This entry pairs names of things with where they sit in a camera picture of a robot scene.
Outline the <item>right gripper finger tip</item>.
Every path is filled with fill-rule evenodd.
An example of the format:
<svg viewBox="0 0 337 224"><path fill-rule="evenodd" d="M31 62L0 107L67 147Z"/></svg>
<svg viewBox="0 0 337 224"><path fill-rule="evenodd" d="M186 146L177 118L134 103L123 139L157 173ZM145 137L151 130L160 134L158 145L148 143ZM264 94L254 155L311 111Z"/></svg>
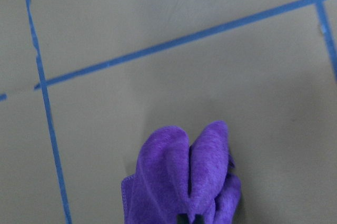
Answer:
<svg viewBox="0 0 337 224"><path fill-rule="evenodd" d="M177 215L176 223L177 224L187 224L187 215Z"/></svg>

